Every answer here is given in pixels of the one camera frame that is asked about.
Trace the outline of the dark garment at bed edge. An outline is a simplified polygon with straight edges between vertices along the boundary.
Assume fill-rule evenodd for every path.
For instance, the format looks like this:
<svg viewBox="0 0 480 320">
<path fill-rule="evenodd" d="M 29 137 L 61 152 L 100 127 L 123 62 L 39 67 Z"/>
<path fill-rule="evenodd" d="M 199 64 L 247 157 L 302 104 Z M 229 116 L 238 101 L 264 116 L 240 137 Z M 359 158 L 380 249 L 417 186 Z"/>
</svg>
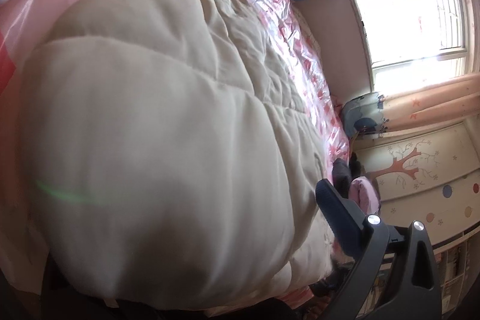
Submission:
<svg viewBox="0 0 480 320">
<path fill-rule="evenodd" d="M 333 163 L 333 185 L 337 192 L 344 198 L 348 198 L 348 193 L 353 179 L 362 175 L 362 165 L 358 160 L 356 153 L 352 153 L 349 162 L 337 158 Z"/>
</svg>

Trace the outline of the red checkered plastic bed cover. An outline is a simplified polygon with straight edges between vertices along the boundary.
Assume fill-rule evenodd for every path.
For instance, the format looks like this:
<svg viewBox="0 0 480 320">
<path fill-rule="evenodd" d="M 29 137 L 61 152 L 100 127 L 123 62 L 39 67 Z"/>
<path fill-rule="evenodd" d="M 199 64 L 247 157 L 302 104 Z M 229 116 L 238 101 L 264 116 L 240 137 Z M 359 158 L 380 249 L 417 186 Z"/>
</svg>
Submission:
<svg viewBox="0 0 480 320">
<path fill-rule="evenodd" d="M 33 213 L 20 151 L 24 63 L 55 21 L 79 0 L 1 0 L 1 272 L 18 291 L 41 293 L 49 245 Z M 325 142 L 327 177 L 348 151 L 308 30 L 290 0 L 247 0 L 264 26 L 315 128 Z"/>
</svg>

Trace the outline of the cream quilted jacket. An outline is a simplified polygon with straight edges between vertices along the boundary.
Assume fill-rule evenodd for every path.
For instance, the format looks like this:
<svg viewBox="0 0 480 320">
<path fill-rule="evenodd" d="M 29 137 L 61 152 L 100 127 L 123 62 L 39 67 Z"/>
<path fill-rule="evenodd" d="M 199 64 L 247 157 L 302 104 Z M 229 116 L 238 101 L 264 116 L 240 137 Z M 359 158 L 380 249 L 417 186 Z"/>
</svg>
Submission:
<svg viewBox="0 0 480 320">
<path fill-rule="evenodd" d="M 33 213 L 79 291 L 232 309 L 331 272 L 325 142 L 247 0 L 79 0 L 20 96 Z"/>
</svg>

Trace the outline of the tree decorated wardrobe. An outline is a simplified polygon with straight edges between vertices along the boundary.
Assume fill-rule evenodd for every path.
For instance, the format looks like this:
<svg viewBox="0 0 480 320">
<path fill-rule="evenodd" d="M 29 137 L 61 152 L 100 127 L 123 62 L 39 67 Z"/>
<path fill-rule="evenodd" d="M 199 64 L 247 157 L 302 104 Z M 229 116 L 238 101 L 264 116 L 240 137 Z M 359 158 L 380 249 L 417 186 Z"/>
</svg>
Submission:
<svg viewBox="0 0 480 320">
<path fill-rule="evenodd" d="M 479 230 L 479 138 L 467 124 L 369 140 L 356 155 L 377 182 L 386 223 L 418 220 L 438 247 Z"/>
</svg>

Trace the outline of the window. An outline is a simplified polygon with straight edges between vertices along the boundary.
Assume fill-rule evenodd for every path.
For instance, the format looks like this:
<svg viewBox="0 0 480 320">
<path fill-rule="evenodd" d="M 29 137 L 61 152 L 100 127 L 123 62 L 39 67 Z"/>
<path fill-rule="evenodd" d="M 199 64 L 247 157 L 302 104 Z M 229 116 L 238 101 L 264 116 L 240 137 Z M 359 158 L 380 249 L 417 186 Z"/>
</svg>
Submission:
<svg viewBox="0 0 480 320">
<path fill-rule="evenodd" d="M 354 0 L 372 90 L 407 93 L 479 71 L 478 0 Z"/>
</svg>

